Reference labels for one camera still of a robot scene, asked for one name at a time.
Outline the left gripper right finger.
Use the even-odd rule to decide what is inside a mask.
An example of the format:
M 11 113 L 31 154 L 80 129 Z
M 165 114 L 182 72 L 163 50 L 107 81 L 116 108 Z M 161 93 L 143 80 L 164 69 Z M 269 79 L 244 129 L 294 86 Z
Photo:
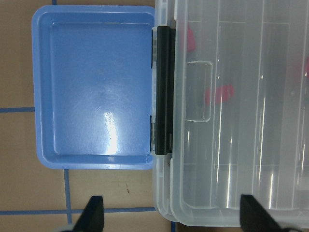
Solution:
M 256 198 L 242 194 L 240 198 L 240 227 L 243 232 L 283 232 Z

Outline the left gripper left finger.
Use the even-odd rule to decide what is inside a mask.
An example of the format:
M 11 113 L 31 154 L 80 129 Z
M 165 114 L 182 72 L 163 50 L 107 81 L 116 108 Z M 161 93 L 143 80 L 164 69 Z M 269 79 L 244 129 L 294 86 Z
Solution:
M 102 232 L 104 230 L 103 196 L 92 196 L 73 227 L 74 232 Z

